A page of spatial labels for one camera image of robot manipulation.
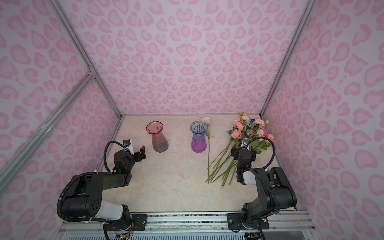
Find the left diagonal aluminium frame bar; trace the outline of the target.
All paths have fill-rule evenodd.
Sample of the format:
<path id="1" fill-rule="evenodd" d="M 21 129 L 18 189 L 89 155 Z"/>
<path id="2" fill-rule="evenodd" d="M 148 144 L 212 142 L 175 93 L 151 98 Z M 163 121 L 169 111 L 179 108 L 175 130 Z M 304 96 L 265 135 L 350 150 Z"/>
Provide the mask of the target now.
<path id="1" fill-rule="evenodd" d="M 39 126 L 34 132 L 32 137 L 22 146 L 19 151 L 13 156 L 11 162 L 1 172 L 1 193 L 5 191 L 8 185 L 18 175 L 18 173 L 25 166 L 32 154 L 42 144 L 45 138 L 60 122 L 63 116 L 67 113 L 73 103 L 77 101 L 83 91 L 94 79 L 95 72 L 90 70 L 77 84 L 72 91 L 63 99 L 63 101 L 57 106 L 57 108 L 50 114 L 46 120 Z"/>

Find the purple blue glass vase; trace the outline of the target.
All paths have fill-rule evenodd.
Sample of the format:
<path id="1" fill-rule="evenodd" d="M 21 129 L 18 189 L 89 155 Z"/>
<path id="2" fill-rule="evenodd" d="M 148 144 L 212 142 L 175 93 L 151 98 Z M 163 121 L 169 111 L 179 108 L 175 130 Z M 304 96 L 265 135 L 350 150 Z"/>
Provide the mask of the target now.
<path id="1" fill-rule="evenodd" d="M 203 121 L 195 121 L 191 123 L 190 130 L 193 134 L 191 149 L 195 153 L 203 153 L 207 148 L 206 132 L 208 125 Z"/>

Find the cream white rose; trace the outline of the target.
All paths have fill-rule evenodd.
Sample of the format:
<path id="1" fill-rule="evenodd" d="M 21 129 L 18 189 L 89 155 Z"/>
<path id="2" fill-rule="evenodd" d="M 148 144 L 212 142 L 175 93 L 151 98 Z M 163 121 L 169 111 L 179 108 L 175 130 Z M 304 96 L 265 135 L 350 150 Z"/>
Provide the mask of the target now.
<path id="1" fill-rule="evenodd" d="M 205 135 L 208 139 L 208 167 L 207 167 L 207 171 L 208 171 L 208 177 L 207 177 L 207 180 L 206 182 L 209 184 L 211 182 L 210 180 L 210 166 L 211 166 L 211 132 L 210 132 L 210 125 L 211 125 L 211 118 L 210 117 L 202 117 L 201 118 L 201 121 L 204 122 L 206 125 L 207 125 L 207 130 L 205 132 Z"/>

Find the pile of pink flowers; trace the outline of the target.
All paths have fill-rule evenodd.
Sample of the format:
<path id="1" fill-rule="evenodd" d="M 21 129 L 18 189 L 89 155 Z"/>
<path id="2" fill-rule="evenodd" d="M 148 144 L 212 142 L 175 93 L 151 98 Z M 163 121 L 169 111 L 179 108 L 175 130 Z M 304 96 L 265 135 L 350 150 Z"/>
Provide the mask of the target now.
<path id="1" fill-rule="evenodd" d="M 232 183 L 237 162 L 231 156 L 231 149 L 232 147 L 241 148 L 243 138 L 251 140 L 248 149 L 253 149 L 257 155 L 272 147 L 274 136 L 267 131 L 269 124 L 269 121 L 264 121 L 261 118 L 251 119 L 245 113 L 239 113 L 239 117 L 233 122 L 232 129 L 227 131 L 230 136 L 228 144 L 211 162 L 210 183 L 219 179 L 222 180 L 222 187 Z"/>

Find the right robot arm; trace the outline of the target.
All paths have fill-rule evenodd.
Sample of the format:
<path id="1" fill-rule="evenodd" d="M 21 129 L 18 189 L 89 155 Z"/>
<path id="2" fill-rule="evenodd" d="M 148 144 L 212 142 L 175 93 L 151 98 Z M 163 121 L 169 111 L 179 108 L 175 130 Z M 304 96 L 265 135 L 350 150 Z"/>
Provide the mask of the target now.
<path id="1" fill-rule="evenodd" d="M 293 208 L 297 204 L 296 194 L 281 167 L 253 168 L 256 152 L 244 147 L 232 148 L 231 156 L 237 161 L 237 182 L 242 185 L 255 185 L 258 197 L 245 203 L 239 213 L 227 214 L 230 231 L 267 230 L 268 217 L 281 210 Z"/>

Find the right corner aluminium post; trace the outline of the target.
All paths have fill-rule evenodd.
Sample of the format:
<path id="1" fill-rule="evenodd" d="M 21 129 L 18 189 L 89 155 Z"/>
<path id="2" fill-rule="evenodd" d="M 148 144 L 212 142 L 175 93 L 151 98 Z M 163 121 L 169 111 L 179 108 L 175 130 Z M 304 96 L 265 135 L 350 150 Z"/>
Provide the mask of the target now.
<path id="1" fill-rule="evenodd" d="M 283 73 L 289 64 L 289 61 L 290 61 L 290 59 L 291 59 L 291 57 L 295 51 L 295 48 L 298 45 L 300 38 L 301 38 L 302 34 L 304 33 L 305 28 L 308 25 L 308 22 L 312 16 L 313 12 L 316 10 L 317 5 L 318 5 L 318 1 L 316 1 L 316 0 L 310 0 L 310 1 L 306 2 L 303 13 L 302 13 L 301 17 L 299 18 L 298 25 L 293 32 L 291 40 L 289 41 L 289 44 L 288 44 L 288 47 L 285 51 L 284 57 L 282 58 L 282 61 L 281 61 L 279 68 L 278 68 L 278 71 L 275 75 L 275 78 L 272 82 L 269 93 L 267 95 L 266 101 L 265 101 L 265 103 L 262 107 L 262 110 L 260 112 L 260 117 L 263 120 L 266 119 L 268 107 L 272 102 L 272 98 L 273 98 L 273 96 L 277 90 L 279 82 L 282 79 Z"/>

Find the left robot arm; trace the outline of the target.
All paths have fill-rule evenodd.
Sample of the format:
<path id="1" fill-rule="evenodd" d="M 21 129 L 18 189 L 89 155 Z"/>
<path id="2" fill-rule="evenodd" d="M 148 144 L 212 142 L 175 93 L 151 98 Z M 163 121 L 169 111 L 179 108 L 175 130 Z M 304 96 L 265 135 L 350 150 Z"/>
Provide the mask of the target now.
<path id="1" fill-rule="evenodd" d="M 121 150 L 114 155 L 114 172 L 88 172 L 72 177 L 62 190 L 57 202 L 57 214 L 66 222 L 102 222 L 131 225 L 132 218 L 126 205 L 103 200 L 103 192 L 129 185 L 135 163 L 146 159 L 145 146 L 131 154 Z"/>

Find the left corner aluminium post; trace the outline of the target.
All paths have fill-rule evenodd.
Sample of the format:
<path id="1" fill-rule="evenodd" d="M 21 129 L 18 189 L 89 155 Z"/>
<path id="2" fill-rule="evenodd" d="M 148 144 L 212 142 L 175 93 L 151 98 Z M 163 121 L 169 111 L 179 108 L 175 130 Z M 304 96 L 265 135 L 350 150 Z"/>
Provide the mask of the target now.
<path id="1" fill-rule="evenodd" d="M 78 34 L 76 33 L 70 18 L 65 13 L 63 6 L 61 5 L 60 1 L 52 1 L 48 0 L 47 3 L 52 8 L 53 12 L 55 13 L 56 17 L 58 18 L 60 24 L 66 31 L 69 39 L 71 40 L 74 48 L 76 51 L 80 54 L 81 59 L 86 64 L 87 68 L 89 69 L 90 73 L 94 76 L 96 84 L 98 85 L 99 89 L 101 90 L 102 94 L 106 98 L 108 104 L 112 108 L 113 112 L 117 116 L 119 120 L 123 119 L 123 115 L 120 112 L 120 110 L 117 107 L 117 104 L 112 98 L 112 95 L 109 93 L 106 85 L 104 84 L 102 78 L 100 77 L 98 71 L 96 70 L 95 65 L 93 64 L 90 55 L 88 54 L 84 44 L 82 43 L 81 39 L 79 38 Z"/>

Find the corner aluminium post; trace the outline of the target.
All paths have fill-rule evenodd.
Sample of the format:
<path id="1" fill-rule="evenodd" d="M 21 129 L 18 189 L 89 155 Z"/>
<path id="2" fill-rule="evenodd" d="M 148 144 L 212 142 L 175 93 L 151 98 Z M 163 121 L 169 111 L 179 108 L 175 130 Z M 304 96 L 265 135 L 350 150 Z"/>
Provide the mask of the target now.
<path id="1" fill-rule="evenodd" d="M 295 51 L 295 48 L 298 45 L 300 38 L 301 38 L 302 34 L 304 33 L 305 28 L 308 25 L 308 22 L 312 16 L 313 12 L 316 10 L 317 5 L 318 5 L 318 1 L 316 1 L 316 0 L 310 0 L 310 1 L 306 2 L 303 13 L 302 13 L 301 17 L 299 18 L 298 25 L 293 32 L 291 40 L 289 41 L 289 44 L 288 44 L 288 47 L 285 51 L 284 57 L 282 58 L 282 61 L 281 61 L 279 68 L 278 68 L 278 71 L 275 75 L 275 78 L 272 82 L 269 93 L 267 95 L 266 101 L 265 101 L 265 103 L 262 107 L 262 110 L 260 112 L 260 117 L 263 120 L 266 119 L 268 107 L 272 102 L 272 98 L 273 98 L 273 96 L 277 90 L 279 82 L 282 79 L 283 73 L 289 64 L 289 61 L 290 61 L 290 59 L 291 59 L 291 57 Z"/>
<path id="2" fill-rule="evenodd" d="M 99 89 L 101 90 L 102 94 L 106 98 L 108 104 L 112 108 L 113 112 L 117 116 L 119 120 L 123 119 L 123 115 L 120 112 L 120 110 L 117 107 L 117 104 L 112 98 L 112 95 L 109 93 L 106 85 L 104 84 L 102 78 L 100 77 L 98 71 L 96 70 L 95 65 L 93 64 L 90 55 L 88 54 L 84 44 L 82 43 L 81 39 L 79 38 L 78 34 L 76 33 L 70 18 L 65 13 L 63 6 L 61 5 L 60 1 L 52 1 L 48 0 L 47 3 L 52 8 L 53 12 L 55 13 L 56 17 L 58 18 L 60 24 L 66 31 L 69 39 L 71 40 L 74 48 L 76 51 L 80 54 L 81 59 L 86 64 L 87 68 L 89 69 L 90 73 L 94 76 L 96 84 L 98 85 Z"/>

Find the red glass vase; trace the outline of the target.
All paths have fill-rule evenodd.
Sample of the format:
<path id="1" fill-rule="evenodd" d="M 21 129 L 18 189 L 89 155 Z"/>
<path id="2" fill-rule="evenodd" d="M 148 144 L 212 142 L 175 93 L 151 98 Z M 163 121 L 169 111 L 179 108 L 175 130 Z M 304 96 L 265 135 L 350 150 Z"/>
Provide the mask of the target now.
<path id="1" fill-rule="evenodd" d="M 150 122 L 146 127 L 147 133 L 152 136 L 153 149 L 157 153 L 163 153 L 169 147 L 168 140 L 162 133 L 163 129 L 164 125 L 159 121 Z"/>

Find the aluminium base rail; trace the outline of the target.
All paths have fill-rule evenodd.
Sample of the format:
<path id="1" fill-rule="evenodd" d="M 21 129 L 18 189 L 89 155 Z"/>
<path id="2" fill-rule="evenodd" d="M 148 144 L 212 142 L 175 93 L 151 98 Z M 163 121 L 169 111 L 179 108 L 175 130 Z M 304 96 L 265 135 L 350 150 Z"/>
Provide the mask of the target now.
<path id="1" fill-rule="evenodd" d="M 97 222 L 64 222 L 58 240 L 318 240 L 306 211 L 281 211 L 247 229 L 239 212 L 133 213 L 133 226 L 109 227 Z"/>

